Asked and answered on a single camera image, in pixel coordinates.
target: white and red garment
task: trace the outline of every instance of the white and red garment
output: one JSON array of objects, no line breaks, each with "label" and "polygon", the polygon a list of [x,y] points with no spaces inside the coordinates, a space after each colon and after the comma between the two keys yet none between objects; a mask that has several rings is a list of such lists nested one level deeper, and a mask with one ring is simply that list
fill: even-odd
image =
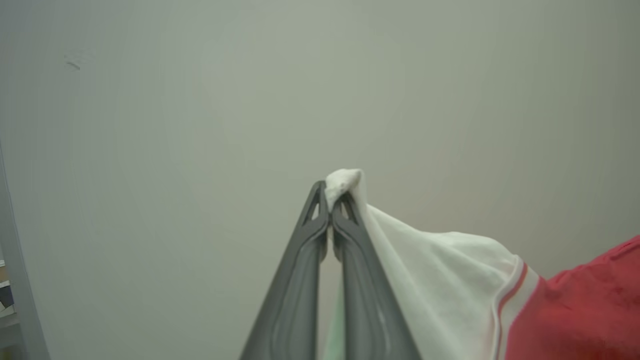
[{"label": "white and red garment", "polygon": [[[326,178],[329,208],[347,191],[423,359],[640,359],[640,236],[544,280],[493,239],[426,233],[368,205],[361,170]],[[325,360],[344,359],[343,302]]]}]

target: folded fabric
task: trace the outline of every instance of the folded fabric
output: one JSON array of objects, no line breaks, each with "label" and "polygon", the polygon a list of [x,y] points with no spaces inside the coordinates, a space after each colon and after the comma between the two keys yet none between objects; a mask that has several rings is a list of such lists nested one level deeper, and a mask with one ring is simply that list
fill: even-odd
[{"label": "folded fabric", "polygon": [[[345,192],[423,359],[640,359],[640,236],[546,281],[493,239],[419,231],[368,205],[361,170],[326,178],[329,209]],[[344,359],[342,294],[325,360]]]}]

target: garment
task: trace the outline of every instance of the garment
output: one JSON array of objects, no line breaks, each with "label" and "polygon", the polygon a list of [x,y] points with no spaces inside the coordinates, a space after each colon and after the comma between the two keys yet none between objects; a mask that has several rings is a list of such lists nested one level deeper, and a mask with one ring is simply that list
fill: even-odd
[{"label": "garment", "polygon": [[[640,359],[640,236],[546,281],[493,239],[419,231],[368,205],[361,170],[326,178],[329,209],[347,191],[423,359]],[[325,360],[344,359],[342,294]]]}]

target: plain background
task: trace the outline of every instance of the plain background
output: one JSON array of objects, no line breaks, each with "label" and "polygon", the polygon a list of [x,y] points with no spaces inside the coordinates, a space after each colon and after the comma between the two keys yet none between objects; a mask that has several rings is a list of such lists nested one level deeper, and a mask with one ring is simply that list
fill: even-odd
[{"label": "plain background", "polygon": [[635,0],[0,1],[0,141],[51,358],[236,359],[341,167],[544,276],[640,233],[638,19]]}]

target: red stripe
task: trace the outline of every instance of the red stripe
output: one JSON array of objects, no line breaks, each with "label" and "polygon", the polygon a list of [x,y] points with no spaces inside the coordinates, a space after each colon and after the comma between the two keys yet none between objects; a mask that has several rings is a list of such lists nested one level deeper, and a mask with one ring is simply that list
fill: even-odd
[{"label": "red stripe", "polygon": [[518,282],[516,282],[515,286],[509,290],[509,292],[500,300],[500,304],[498,305],[498,326],[500,331],[498,332],[498,349],[495,352],[495,358],[498,360],[500,358],[500,345],[502,343],[502,308],[507,301],[511,300],[513,295],[516,295],[518,290],[522,287],[522,283],[524,282],[524,278],[527,277],[527,272],[529,271],[529,267],[527,264],[523,264],[522,273],[520,274],[520,278]]}]

